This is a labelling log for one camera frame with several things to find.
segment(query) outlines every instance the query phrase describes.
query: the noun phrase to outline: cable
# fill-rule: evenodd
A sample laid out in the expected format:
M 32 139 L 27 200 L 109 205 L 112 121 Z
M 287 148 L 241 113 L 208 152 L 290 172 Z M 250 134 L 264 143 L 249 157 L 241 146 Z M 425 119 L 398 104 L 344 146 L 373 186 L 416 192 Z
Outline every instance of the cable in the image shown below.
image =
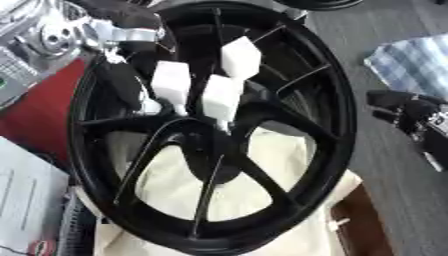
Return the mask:
M 12 253 L 19 254 L 19 255 L 35 256 L 35 255 L 32 254 L 32 253 L 19 252 L 19 251 L 16 251 L 16 250 L 14 250 L 14 249 L 11 249 L 11 248 L 9 248 L 9 247 L 2 246 L 2 245 L 0 245 L 0 249 L 5 249 L 5 250 L 7 250 L 7 251 L 10 251 L 10 252 L 12 252 Z

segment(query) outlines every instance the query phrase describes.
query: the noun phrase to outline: gray floor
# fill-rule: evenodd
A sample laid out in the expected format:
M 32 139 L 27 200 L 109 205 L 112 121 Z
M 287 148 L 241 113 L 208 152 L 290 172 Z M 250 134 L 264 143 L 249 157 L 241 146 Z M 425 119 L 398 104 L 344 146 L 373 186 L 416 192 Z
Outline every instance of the gray floor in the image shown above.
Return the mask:
M 162 5 L 189 1 L 167 0 Z M 362 66 L 363 58 L 382 43 L 448 32 L 448 4 L 366 0 L 347 10 L 312 13 L 311 24 L 352 82 L 359 138 L 351 169 L 365 180 L 396 255 L 448 255 L 448 173 L 433 171 L 407 138 L 370 116 L 365 92 L 385 87 Z

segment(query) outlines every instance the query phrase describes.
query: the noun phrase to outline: blue plaid fabric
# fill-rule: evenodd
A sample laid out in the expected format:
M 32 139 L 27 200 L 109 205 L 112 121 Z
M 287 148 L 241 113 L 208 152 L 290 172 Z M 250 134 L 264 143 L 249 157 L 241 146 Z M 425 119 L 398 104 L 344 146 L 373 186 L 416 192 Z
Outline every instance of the blue plaid fabric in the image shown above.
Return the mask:
M 448 100 L 448 34 L 381 45 L 364 64 L 392 90 Z

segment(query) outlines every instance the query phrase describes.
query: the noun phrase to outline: foam cube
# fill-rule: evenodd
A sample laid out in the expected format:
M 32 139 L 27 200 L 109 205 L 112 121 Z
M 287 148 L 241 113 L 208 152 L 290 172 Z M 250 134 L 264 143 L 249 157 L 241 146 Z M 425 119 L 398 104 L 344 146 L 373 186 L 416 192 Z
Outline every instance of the foam cube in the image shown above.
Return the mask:
M 191 87 L 189 65 L 182 62 L 159 61 L 151 86 L 157 97 L 167 99 L 176 109 L 185 109 Z
M 219 121 L 232 122 L 240 102 L 239 88 L 233 79 L 211 75 L 201 98 L 204 114 Z
M 261 52 L 246 36 L 221 48 L 221 67 L 233 79 L 247 80 L 260 72 Z

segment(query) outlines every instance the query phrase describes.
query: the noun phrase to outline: red mat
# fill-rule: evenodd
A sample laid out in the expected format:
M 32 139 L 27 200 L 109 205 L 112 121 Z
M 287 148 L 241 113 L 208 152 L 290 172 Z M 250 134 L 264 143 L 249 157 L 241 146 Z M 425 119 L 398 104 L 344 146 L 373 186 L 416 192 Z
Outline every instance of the red mat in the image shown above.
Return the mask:
M 31 89 L 0 117 L 0 136 L 67 163 L 66 119 L 84 63 L 76 60 Z

